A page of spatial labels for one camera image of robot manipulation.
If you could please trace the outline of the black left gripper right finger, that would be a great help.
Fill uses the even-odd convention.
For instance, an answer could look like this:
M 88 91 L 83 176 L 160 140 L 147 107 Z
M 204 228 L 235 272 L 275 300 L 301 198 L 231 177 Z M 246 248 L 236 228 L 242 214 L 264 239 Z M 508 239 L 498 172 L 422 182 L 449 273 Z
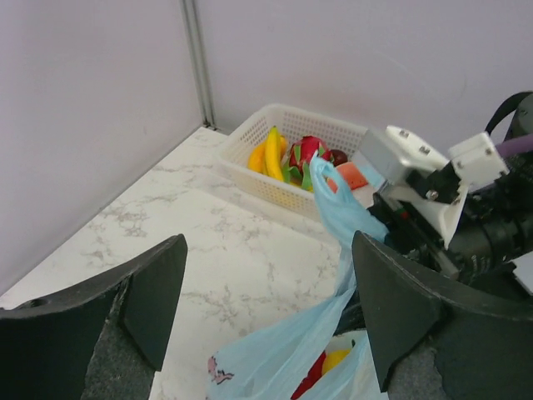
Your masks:
M 390 399 L 530 399 L 532 304 L 443 277 L 357 232 L 358 293 Z

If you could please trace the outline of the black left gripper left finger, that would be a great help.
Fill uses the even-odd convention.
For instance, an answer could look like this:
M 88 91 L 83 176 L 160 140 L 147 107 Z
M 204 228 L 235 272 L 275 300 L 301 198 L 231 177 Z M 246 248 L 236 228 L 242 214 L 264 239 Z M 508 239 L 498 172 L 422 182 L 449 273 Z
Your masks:
M 78 284 L 1 311 L 3 399 L 147 399 L 187 260 L 183 235 Z

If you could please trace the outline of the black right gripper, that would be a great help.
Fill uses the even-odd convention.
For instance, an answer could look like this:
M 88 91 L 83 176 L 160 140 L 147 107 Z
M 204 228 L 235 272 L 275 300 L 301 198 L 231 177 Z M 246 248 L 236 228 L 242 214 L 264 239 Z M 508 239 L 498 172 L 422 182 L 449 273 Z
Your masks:
M 532 291 L 516 270 L 518 258 L 532 253 L 532 93 L 507 98 L 486 132 L 507 116 L 512 119 L 498 152 L 510 172 L 467 195 L 448 248 L 407 202 L 374 194 L 370 212 L 386 225 L 386 245 L 399 254 L 498 297 L 530 300 Z

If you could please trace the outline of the light blue plastic bag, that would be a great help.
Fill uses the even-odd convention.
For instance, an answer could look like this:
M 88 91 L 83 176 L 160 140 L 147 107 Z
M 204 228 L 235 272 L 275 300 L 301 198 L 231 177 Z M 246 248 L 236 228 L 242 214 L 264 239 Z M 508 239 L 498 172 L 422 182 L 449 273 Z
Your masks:
M 352 195 L 333 165 L 315 156 L 310 165 L 323 225 L 341 245 L 332 296 L 217 351 L 207 362 L 209 399 L 289 399 L 326 349 L 356 291 L 352 240 L 362 232 L 382 242 L 386 226 Z

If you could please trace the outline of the red fake apple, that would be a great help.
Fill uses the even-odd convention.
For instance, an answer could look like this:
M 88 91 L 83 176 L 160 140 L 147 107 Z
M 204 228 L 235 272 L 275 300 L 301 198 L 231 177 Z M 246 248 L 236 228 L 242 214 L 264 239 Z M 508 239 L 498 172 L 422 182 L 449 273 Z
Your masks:
M 319 358 L 314 362 L 314 364 L 310 368 L 306 377 L 302 379 L 296 391 L 292 394 L 291 400 L 296 400 L 300 398 L 305 392 L 307 392 L 309 389 L 311 389 L 316 384 L 316 382 L 322 376 L 322 366 L 325 360 L 326 360 L 326 352 L 323 351 L 321 355 L 319 356 Z

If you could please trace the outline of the yellow fake banana bunch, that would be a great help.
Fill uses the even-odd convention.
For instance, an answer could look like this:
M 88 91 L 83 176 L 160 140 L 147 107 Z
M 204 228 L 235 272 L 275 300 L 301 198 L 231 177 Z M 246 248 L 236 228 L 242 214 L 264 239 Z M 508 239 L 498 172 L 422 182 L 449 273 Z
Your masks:
M 287 141 L 276 126 L 272 127 L 267 138 L 255 147 L 248 158 L 247 167 L 278 181 L 285 182 L 281 163 L 287 150 Z

